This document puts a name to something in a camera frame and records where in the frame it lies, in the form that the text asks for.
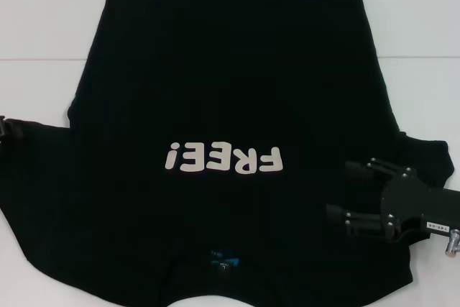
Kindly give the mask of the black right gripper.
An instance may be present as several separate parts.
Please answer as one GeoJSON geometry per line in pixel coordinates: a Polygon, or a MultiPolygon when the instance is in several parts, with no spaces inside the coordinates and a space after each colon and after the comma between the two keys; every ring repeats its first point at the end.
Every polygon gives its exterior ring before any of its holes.
{"type": "Polygon", "coordinates": [[[459,192],[421,181],[416,170],[371,157],[367,162],[346,161],[345,176],[386,186],[378,214],[349,211],[328,204],[326,214],[355,237],[401,239],[411,232],[450,236],[459,230],[459,192]]]}

